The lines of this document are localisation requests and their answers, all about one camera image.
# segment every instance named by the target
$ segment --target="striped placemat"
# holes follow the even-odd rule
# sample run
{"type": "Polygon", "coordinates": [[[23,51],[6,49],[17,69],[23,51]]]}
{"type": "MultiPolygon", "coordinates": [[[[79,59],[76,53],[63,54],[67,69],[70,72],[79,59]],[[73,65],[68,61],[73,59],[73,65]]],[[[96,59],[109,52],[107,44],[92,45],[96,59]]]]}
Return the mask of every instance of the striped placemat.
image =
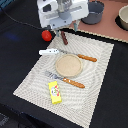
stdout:
{"type": "Polygon", "coordinates": [[[65,34],[69,42],[68,45],[64,45],[60,37],[55,37],[48,48],[60,48],[72,53],[97,58],[97,62],[81,59],[83,71],[79,76],[72,78],[72,80],[84,84],[85,88],[80,89],[56,80],[62,103],[56,105],[51,103],[48,83],[55,80],[46,77],[44,72],[49,70],[59,75],[55,70],[55,62],[64,55],[64,53],[59,53],[41,56],[13,94],[88,128],[114,45],[67,32],[65,34]]]}

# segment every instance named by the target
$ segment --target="yellow toy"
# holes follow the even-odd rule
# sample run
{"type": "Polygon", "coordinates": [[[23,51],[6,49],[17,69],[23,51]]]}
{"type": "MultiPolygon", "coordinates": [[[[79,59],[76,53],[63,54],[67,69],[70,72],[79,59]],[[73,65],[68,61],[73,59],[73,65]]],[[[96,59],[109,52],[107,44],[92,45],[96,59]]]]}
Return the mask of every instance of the yellow toy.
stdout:
{"type": "Polygon", "coordinates": [[[51,94],[52,104],[57,104],[62,102],[57,81],[50,82],[48,83],[48,85],[51,94]]]}

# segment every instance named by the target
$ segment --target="metal fork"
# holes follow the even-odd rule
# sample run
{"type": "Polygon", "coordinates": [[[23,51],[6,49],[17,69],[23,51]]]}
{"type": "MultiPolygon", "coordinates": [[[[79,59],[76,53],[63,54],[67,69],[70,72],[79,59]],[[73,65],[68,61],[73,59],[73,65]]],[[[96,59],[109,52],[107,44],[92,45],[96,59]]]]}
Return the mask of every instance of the metal fork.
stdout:
{"type": "Polygon", "coordinates": [[[64,82],[69,83],[71,85],[74,85],[76,87],[85,88],[85,86],[83,84],[81,84],[81,83],[75,82],[75,81],[67,79],[67,78],[58,77],[56,74],[53,74],[53,73],[51,73],[49,71],[45,71],[45,75],[50,77],[51,79],[60,79],[60,80],[62,80],[64,82]]]}

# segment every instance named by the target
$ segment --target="fork handle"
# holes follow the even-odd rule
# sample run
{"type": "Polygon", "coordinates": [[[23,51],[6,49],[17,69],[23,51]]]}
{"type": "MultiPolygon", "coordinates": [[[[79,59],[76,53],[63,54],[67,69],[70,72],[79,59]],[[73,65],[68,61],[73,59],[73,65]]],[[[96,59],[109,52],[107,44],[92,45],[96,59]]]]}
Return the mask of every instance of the fork handle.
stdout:
{"type": "Polygon", "coordinates": [[[84,56],[84,55],[81,55],[81,54],[78,54],[77,56],[78,56],[79,58],[82,58],[82,59],[85,59],[85,60],[90,60],[90,61],[93,61],[93,62],[96,62],[96,61],[97,61],[96,58],[84,56]]]}
{"type": "Polygon", "coordinates": [[[79,87],[79,88],[85,88],[85,86],[84,86],[83,84],[78,83],[78,82],[75,82],[75,81],[73,81],[73,80],[69,80],[69,79],[67,79],[67,78],[64,78],[63,81],[66,82],[66,83],[69,83],[69,84],[71,84],[71,85],[74,85],[74,86],[76,86],[76,87],[79,87]]]}

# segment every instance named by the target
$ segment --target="black table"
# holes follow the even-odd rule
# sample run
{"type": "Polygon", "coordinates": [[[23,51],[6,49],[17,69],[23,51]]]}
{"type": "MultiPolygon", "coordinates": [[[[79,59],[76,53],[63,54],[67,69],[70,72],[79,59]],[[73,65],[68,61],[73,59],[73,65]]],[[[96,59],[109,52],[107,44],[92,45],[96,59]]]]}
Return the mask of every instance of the black table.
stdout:
{"type": "MultiPolygon", "coordinates": [[[[6,12],[18,21],[40,27],[36,0],[16,0],[6,8],[6,12]]],[[[128,44],[70,29],[63,30],[114,44],[90,128],[127,128],[128,44]]],[[[13,95],[40,58],[39,50],[46,49],[50,44],[42,39],[41,33],[42,30],[18,24],[0,14],[0,104],[26,113],[55,128],[81,128],[13,95]]]]}

